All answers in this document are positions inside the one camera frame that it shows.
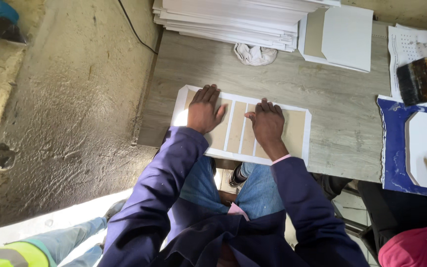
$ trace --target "rag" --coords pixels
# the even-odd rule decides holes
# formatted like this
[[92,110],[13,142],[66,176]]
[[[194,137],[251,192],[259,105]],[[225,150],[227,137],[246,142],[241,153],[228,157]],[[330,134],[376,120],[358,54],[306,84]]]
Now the rag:
[[249,48],[248,45],[242,43],[236,43],[234,51],[241,63],[252,66],[271,64],[278,55],[278,51],[274,48],[260,46]]

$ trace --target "black cable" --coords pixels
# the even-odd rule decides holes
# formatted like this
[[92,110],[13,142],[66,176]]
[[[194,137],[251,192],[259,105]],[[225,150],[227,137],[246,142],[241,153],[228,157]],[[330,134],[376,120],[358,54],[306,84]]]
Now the black cable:
[[118,0],[118,2],[120,3],[120,5],[121,5],[121,7],[122,7],[122,9],[123,9],[123,12],[125,13],[126,18],[128,19],[129,25],[131,26],[131,29],[133,29],[133,33],[134,33],[134,35],[136,35],[136,37],[138,38],[139,42],[140,42],[141,44],[143,44],[144,46],[146,46],[147,48],[149,48],[149,49],[150,49],[154,54],[156,54],[156,55],[157,55],[156,51],[154,51],[151,47],[149,47],[149,45],[147,45],[147,44],[143,43],[143,41],[141,41],[141,39],[139,39],[139,36],[138,36],[138,34],[136,33],[136,31],[134,30],[133,24],[131,23],[131,20],[130,20],[130,19],[129,19],[129,17],[128,17],[128,14],[126,13],[126,10],[125,10],[125,9],[124,9],[124,7],[123,7],[122,0]]

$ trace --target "wood grain surface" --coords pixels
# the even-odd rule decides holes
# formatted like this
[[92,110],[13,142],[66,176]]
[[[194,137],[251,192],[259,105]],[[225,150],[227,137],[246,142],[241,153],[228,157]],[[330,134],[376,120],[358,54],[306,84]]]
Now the wood grain surface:
[[240,63],[233,45],[164,31],[138,144],[159,147],[178,90],[217,84],[223,92],[309,109],[308,170],[380,182],[382,120],[376,98],[389,95],[387,40],[372,37],[371,72],[305,61],[278,52],[267,66]]

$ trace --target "hand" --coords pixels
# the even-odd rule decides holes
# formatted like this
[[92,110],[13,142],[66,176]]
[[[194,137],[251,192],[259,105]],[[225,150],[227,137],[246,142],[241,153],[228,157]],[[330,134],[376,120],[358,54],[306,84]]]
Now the hand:
[[263,147],[272,161],[289,154],[281,139],[284,127],[283,111],[278,105],[261,100],[255,107],[255,112],[245,113],[252,120],[256,140]]
[[189,105],[188,128],[204,135],[222,122],[227,105],[222,105],[218,110],[215,110],[219,94],[220,90],[217,85],[206,85],[197,91]]

